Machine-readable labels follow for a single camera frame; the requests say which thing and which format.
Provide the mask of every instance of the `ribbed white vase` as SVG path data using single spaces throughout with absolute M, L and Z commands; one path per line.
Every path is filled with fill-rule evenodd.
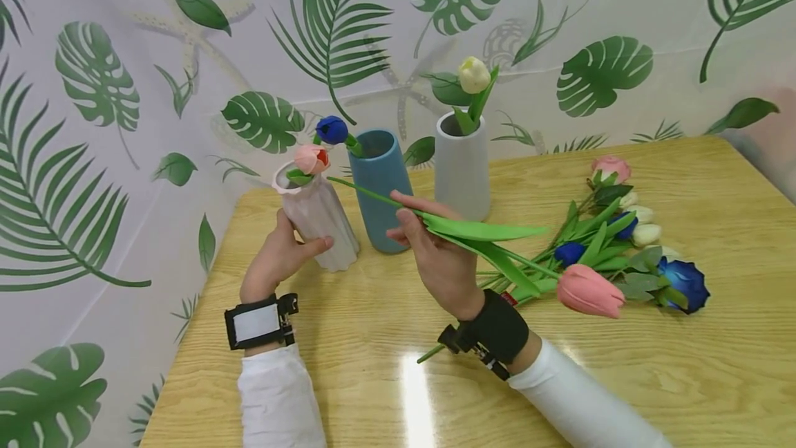
M 315 257 L 318 264 L 336 272 L 347 270 L 357 260 L 359 243 L 329 180 L 316 175 L 307 185 L 295 187 L 287 177 L 293 163 L 282 166 L 274 174 L 272 187 L 282 196 L 282 208 L 302 239 L 331 237 L 333 247 Z
M 489 214 L 489 157 L 486 123 L 460 135 L 454 113 L 437 121 L 434 152 L 434 197 L 461 214 L 467 221 L 480 222 Z

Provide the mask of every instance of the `blue vase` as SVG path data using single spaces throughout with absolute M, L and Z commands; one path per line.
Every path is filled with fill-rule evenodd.
M 373 129 L 357 135 L 357 140 L 362 144 L 365 158 L 357 158 L 349 151 L 353 182 L 382 196 L 389 196 L 393 190 L 411 195 L 412 184 L 396 135 L 389 130 Z M 387 229 L 400 224 L 394 206 L 358 191 L 357 200 L 368 239 L 374 248 L 383 253 L 400 253 L 408 249 L 387 237 Z

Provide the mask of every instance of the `white sleeve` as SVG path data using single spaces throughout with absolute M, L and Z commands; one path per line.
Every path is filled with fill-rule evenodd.
M 295 344 L 244 358 L 244 448 L 325 448 L 318 402 Z
M 575 448 L 672 448 L 633 407 L 612 395 L 555 346 L 509 379 Z

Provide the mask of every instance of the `blue tulip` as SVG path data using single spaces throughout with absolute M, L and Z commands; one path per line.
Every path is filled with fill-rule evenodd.
M 669 279 L 674 289 L 688 298 L 687 308 L 680 308 L 671 301 L 669 306 L 688 315 L 705 306 L 710 292 L 705 287 L 705 274 L 699 271 L 695 264 L 680 260 L 668 261 L 664 256 L 658 262 L 658 269 L 666 279 Z
M 555 259 L 561 261 L 562 265 L 570 266 L 577 263 L 585 252 L 586 247 L 581 243 L 564 243 L 559 245 L 552 255 Z
M 630 212 L 624 212 L 622 214 L 619 214 L 619 216 L 615 216 L 615 217 L 611 218 L 608 221 L 608 224 L 611 225 L 613 222 L 617 221 L 619 218 L 622 218 L 625 214 L 630 214 Z M 620 239 L 620 240 L 623 240 L 623 241 L 626 241 L 627 239 L 630 239 L 630 237 L 633 235 L 633 231 L 636 228 L 636 225 L 638 225 L 638 218 L 633 218 L 633 221 L 630 222 L 630 224 L 627 227 L 623 228 L 621 231 L 617 232 L 616 235 L 614 235 L 614 238 L 615 239 Z
M 315 125 L 315 132 L 321 140 L 331 145 L 342 144 L 348 138 L 348 126 L 336 116 L 321 118 Z

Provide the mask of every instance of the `table surface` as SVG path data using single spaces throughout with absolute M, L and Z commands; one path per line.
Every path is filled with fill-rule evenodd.
M 491 165 L 491 223 L 557 227 L 587 193 L 591 160 L 612 153 L 654 209 L 663 242 L 695 260 L 712 293 L 692 316 L 628 303 L 614 321 L 532 301 L 522 314 L 676 447 L 786 447 L 796 438 L 796 208 L 732 147 L 691 138 L 504 160 Z M 433 196 L 433 173 L 413 172 Z M 368 244 L 347 187 L 335 185 L 360 258 L 346 272 L 314 263 L 283 284 L 301 296 L 292 321 L 314 380 L 330 447 L 564 447 L 524 398 L 472 355 L 415 364 L 451 318 L 435 305 L 412 254 Z M 172 366 L 144 448 L 241 445 L 236 380 L 222 313 L 274 226 L 276 192 L 244 195 Z M 548 242 L 513 241 L 533 254 Z

